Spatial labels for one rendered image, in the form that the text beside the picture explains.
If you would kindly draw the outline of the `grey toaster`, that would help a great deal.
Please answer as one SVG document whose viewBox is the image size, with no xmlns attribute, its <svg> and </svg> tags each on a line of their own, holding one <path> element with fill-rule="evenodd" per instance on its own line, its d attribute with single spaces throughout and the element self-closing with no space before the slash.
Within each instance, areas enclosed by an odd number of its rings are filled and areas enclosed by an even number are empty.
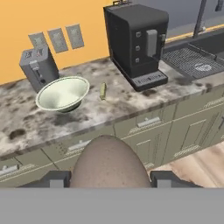
<svg viewBox="0 0 224 224">
<path fill-rule="evenodd" d="M 50 48 L 46 45 L 24 50 L 19 65 L 36 93 L 60 77 Z"/>
</svg>

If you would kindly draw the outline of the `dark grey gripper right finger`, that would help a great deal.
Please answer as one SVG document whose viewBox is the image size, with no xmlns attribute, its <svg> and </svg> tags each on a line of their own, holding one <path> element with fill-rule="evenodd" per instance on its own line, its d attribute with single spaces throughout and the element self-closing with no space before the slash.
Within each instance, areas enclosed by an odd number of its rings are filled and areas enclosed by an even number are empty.
<svg viewBox="0 0 224 224">
<path fill-rule="evenodd" d="M 172 171 L 151 171 L 150 183 L 156 188 L 199 187 L 192 182 L 180 179 Z"/>
</svg>

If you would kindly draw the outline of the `yellow butter stick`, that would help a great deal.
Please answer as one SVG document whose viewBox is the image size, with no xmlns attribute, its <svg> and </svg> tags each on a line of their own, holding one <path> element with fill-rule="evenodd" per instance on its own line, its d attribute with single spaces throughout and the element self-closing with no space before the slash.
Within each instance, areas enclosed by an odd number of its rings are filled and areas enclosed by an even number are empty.
<svg viewBox="0 0 224 224">
<path fill-rule="evenodd" d="M 101 84 L 101 89 L 100 89 L 100 99 L 105 100 L 106 97 L 106 91 L 107 91 L 107 85 L 105 82 Z"/>
</svg>

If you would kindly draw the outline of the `dark sink basin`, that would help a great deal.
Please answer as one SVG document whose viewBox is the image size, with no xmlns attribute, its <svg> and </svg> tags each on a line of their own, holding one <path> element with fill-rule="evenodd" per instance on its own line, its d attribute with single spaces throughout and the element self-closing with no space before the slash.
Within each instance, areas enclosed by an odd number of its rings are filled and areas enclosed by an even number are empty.
<svg viewBox="0 0 224 224">
<path fill-rule="evenodd" d="M 224 72 L 224 28 L 167 44 L 162 61 L 189 80 Z"/>
</svg>

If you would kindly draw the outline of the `olive drawer front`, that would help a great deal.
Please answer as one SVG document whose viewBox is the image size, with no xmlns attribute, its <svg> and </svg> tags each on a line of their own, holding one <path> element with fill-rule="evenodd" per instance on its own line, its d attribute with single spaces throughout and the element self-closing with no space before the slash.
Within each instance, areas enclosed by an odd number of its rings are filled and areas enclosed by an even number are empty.
<svg viewBox="0 0 224 224">
<path fill-rule="evenodd" d="M 184 116 L 199 112 L 213 106 L 216 102 L 223 102 L 224 86 L 210 88 L 203 94 L 192 94 L 185 100 L 177 103 L 173 119 L 179 119 Z"/>
<path fill-rule="evenodd" d="M 169 105 L 143 115 L 118 122 L 114 125 L 115 135 L 123 138 L 134 135 L 142 130 L 157 127 L 160 124 L 168 123 L 172 120 L 175 112 L 175 105 Z"/>
<path fill-rule="evenodd" d="M 2 170 L 5 165 L 8 167 L 19 165 L 19 169 L 0 176 L 0 187 L 22 186 L 41 179 L 49 171 L 56 170 L 54 163 L 42 150 L 35 150 L 25 153 L 24 155 L 1 161 L 0 170 Z"/>
<path fill-rule="evenodd" d="M 110 125 L 79 136 L 69 137 L 58 143 L 45 146 L 42 150 L 59 170 L 72 170 L 81 152 L 92 139 L 114 134 L 113 126 Z"/>
</svg>

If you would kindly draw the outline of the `dark sink tap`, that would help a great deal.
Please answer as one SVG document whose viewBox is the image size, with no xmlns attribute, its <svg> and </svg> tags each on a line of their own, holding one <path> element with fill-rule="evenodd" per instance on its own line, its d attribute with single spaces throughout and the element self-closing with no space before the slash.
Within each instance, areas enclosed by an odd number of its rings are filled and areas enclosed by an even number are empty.
<svg viewBox="0 0 224 224">
<path fill-rule="evenodd" d="M 205 8 L 206 8 L 206 4 L 207 4 L 207 0 L 201 0 L 200 7 L 199 7 L 199 14 L 197 16 L 197 21 L 196 21 L 194 31 L 193 31 L 193 35 L 192 35 L 193 39 L 197 38 L 199 33 L 200 33 L 201 22 L 202 22 L 202 18 L 203 18 L 203 15 L 204 15 Z"/>
</svg>

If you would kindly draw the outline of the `olive cupboard door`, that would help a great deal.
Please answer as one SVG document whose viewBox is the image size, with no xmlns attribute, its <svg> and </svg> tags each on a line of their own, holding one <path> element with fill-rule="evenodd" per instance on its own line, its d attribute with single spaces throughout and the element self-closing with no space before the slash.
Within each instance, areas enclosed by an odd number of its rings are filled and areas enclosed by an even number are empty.
<svg viewBox="0 0 224 224">
<path fill-rule="evenodd" d="M 188 156 L 202 148 L 215 122 L 221 117 L 224 103 L 204 109 L 172 123 L 163 164 Z"/>
<path fill-rule="evenodd" d="M 165 146 L 172 126 L 171 122 L 127 136 L 123 141 L 140 158 L 146 169 L 162 164 Z"/>
</svg>

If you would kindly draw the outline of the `black coffee machine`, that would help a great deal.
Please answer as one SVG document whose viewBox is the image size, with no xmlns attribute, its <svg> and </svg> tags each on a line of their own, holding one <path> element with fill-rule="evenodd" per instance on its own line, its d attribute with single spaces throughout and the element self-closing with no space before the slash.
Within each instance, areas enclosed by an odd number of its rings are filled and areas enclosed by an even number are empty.
<svg viewBox="0 0 224 224">
<path fill-rule="evenodd" d="M 129 84 L 141 92 L 167 83 L 158 64 L 169 14 L 124 0 L 105 6 L 103 12 L 110 58 Z"/>
</svg>

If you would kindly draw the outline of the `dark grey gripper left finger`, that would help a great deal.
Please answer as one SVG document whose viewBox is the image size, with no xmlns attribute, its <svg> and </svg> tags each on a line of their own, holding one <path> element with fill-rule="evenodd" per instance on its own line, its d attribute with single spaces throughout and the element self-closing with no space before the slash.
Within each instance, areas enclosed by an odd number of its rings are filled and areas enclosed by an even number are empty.
<svg viewBox="0 0 224 224">
<path fill-rule="evenodd" d="M 43 178 L 22 185 L 23 188 L 66 188 L 70 186 L 70 171 L 49 171 Z"/>
</svg>

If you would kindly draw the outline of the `brown egg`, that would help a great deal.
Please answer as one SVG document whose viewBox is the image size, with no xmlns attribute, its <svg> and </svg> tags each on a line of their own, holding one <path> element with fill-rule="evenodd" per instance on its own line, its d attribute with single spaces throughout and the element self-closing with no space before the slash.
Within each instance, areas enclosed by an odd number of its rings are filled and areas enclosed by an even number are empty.
<svg viewBox="0 0 224 224">
<path fill-rule="evenodd" d="M 98 136 L 80 154 L 70 180 L 73 188 L 151 188 L 137 154 L 114 136 Z"/>
</svg>

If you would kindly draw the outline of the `grey wall socket plate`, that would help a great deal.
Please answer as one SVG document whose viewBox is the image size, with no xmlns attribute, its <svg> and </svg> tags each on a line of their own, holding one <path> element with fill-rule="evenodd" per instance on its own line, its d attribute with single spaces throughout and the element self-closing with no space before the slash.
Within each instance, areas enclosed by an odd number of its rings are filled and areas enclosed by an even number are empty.
<svg viewBox="0 0 224 224">
<path fill-rule="evenodd" d="M 70 40 L 71 47 L 73 49 L 80 48 L 84 46 L 81 28 L 79 24 L 68 25 L 66 27 L 66 32 Z"/>
<path fill-rule="evenodd" d="M 43 32 L 29 34 L 28 37 L 34 48 L 47 46 L 46 38 Z"/>
<path fill-rule="evenodd" d="M 47 33 L 56 53 L 62 53 L 68 50 L 67 43 L 61 28 L 48 30 Z"/>
</svg>

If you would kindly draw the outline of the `pale green bowl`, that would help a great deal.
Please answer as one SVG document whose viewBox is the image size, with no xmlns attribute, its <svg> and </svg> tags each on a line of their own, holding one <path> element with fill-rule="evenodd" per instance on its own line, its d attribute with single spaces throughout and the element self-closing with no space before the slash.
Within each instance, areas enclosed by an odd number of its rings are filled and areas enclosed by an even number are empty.
<svg viewBox="0 0 224 224">
<path fill-rule="evenodd" d="M 88 94 L 90 84 L 80 76 L 67 76 L 57 79 L 37 94 L 36 105 L 45 111 L 70 112 L 81 105 L 81 101 Z"/>
</svg>

